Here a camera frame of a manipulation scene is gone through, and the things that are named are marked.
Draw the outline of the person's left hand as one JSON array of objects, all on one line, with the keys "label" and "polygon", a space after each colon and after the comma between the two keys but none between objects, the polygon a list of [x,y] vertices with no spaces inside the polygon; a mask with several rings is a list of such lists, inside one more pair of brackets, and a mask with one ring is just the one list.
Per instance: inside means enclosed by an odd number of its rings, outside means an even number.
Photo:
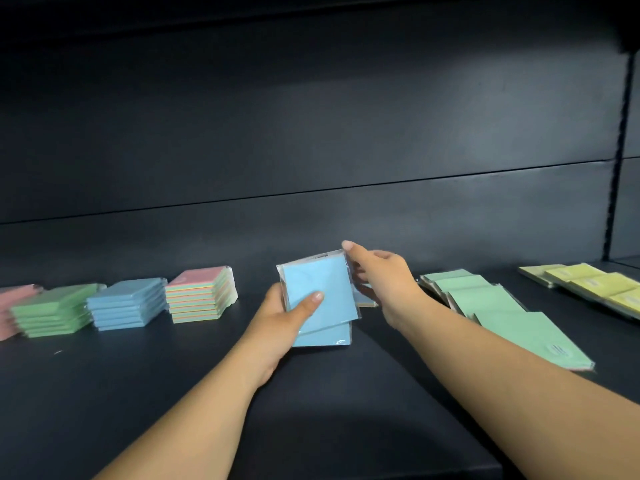
[{"label": "person's left hand", "polygon": [[273,284],[231,352],[231,369],[243,388],[254,393],[292,348],[304,323],[288,323],[283,286]]}]

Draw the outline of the person's right hand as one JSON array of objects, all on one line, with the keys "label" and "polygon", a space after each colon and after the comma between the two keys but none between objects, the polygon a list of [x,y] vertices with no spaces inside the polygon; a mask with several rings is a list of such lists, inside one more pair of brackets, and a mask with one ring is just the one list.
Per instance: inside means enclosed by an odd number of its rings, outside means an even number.
[{"label": "person's right hand", "polygon": [[368,265],[358,265],[348,259],[351,276],[357,288],[375,300],[386,322],[406,335],[420,320],[429,297],[414,281],[403,257],[390,251],[369,250]]}]

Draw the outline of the light blue sticky note packet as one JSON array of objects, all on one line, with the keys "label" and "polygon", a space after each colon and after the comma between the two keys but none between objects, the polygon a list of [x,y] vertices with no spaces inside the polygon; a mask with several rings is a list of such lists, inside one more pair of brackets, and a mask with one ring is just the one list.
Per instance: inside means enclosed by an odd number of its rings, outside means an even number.
[{"label": "light blue sticky note packet", "polygon": [[379,304],[373,300],[372,298],[368,297],[367,295],[363,294],[361,292],[361,290],[359,288],[357,288],[356,285],[352,285],[352,290],[353,290],[353,297],[355,300],[355,304],[357,307],[359,308],[375,308],[378,307]]},{"label": "light blue sticky note packet", "polygon": [[351,344],[351,322],[337,324],[322,330],[301,333],[292,347],[334,347]]},{"label": "light blue sticky note packet", "polygon": [[304,322],[300,337],[351,325],[361,314],[353,293],[351,270],[343,250],[295,260],[276,266],[284,292],[287,311],[292,310],[313,292],[324,299]]}]

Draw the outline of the person's right forearm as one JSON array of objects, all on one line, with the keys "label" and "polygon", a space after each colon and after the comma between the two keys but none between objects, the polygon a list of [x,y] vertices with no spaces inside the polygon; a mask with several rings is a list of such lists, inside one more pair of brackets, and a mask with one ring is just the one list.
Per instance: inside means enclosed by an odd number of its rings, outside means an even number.
[{"label": "person's right forearm", "polygon": [[419,289],[390,322],[527,480],[640,480],[640,404],[453,313]]}]

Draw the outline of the person's left forearm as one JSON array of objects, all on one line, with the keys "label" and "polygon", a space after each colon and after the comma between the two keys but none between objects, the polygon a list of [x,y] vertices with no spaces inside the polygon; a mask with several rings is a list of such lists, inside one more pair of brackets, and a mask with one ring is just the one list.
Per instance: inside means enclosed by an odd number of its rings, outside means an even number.
[{"label": "person's left forearm", "polygon": [[227,480],[249,405],[279,361],[235,346],[93,480]]}]

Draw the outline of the green sticky note packet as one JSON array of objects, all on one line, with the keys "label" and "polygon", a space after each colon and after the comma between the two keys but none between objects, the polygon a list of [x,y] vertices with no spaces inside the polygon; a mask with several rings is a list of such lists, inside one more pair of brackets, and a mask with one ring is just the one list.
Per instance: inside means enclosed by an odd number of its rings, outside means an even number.
[{"label": "green sticky note packet", "polygon": [[453,276],[440,278],[433,282],[438,294],[445,301],[449,301],[448,295],[451,291],[491,287],[493,284],[478,274],[468,274],[464,276]]},{"label": "green sticky note packet", "polygon": [[436,284],[437,281],[473,275],[473,273],[465,269],[454,269],[452,271],[440,271],[436,273],[421,274],[417,282],[425,290],[429,290],[434,294],[441,295],[442,291]]},{"label": "green sticky note packet", "polygon": [[477,322],[477,312],[524,312],[526,309],[501,285],[454,289],[445,293],[454,311]]},{"label": "green sticky note packet", "polygon": [[593,371],[595,363],[542,312],[475,313],[482,327],[521,348],[571,371]]}]

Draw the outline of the stack of multicolour note pads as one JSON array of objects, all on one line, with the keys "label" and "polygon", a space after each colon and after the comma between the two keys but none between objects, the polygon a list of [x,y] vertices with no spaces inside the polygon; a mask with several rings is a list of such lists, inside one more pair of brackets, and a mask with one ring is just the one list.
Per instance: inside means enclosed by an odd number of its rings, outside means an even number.
[{"label": "stack of multicolour note pads", "polygon": [[230,266],[183,271],[164,294],[174,324],[217,320],[238,298]]}]

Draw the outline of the stack of blue note pads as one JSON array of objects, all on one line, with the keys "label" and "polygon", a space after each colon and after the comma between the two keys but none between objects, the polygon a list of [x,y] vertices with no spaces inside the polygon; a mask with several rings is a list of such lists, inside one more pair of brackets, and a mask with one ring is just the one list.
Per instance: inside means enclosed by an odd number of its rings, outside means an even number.
[{"label": "stack of blue note pads", "polygon": [[100,331],[142,328],[167,309],[165,278],[117,282],[86,300],[94,327]]}]

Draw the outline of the yellow sticky note packet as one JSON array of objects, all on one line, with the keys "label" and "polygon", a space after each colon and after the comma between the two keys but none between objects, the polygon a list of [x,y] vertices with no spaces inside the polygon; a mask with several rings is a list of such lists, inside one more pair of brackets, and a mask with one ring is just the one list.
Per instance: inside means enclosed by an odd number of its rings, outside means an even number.
[{"label": "yellow sticky note packet", "polygon": [[640,289],[640,282],[621,273],[605,273],[572,280],[567,288],[582,298],[603,303],[620,293]]},{"label": "yellow sticky note packet", "polygon": [[540,266],[521,266],[517,268],[517,271],[528,279],[539,283],[547,289],[553,289],[557,287],[557,284],[553,281],[546,279],[545,273],[552,269],[560,269],[565,267],[563,264],[549,264]]},{"label": "yellow sticky note packet", "polygon": [[640,321],[640,287],[612,295],[604,304],[625,317]]},{"label": "yellow sticky note packet", "polygon": [[542,278],[558,287],[578,289],[581,287],[576,281],[597,278],[606,275],[606,272],[591,266],[587,263],[575,264],[571,266],[556,267],[547,269],[542,273]]}]

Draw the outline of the stack of green note pads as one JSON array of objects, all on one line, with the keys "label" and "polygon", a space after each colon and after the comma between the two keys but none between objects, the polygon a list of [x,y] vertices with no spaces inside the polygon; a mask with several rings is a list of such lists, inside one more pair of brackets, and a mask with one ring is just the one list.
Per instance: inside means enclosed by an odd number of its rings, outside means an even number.
[{"label": "stack of green note pads", "polygon": [[105,288],[87,283],[45,290],[11,306],[10,312],[29,339],[73,334],[93,323],[86,300]]}]

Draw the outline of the dark slotted shelf upright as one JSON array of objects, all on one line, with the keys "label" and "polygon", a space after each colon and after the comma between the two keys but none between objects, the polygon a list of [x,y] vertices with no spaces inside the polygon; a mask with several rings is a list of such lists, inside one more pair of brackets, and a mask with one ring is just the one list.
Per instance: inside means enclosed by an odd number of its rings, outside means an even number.
[{"label": "dark slotted shelf upright", "polygon": [[618,193],[620,187],[621,167],[623,163],[623,154],[625,149],[625,141],[627,135],[628,115],[631,102],[633,78],[636,66],[636,53],[630,52],[626,54],[625,78],[623,85],[622,103],[620,110],[618,138],[616,142],[616,151],[613,158],[613,167],[608,195],[608,208],[605,222],[604,242],[602,247],[601,259],[608,261],[611,256],[612,236],[614,227],[614,218],[618,202]]}]

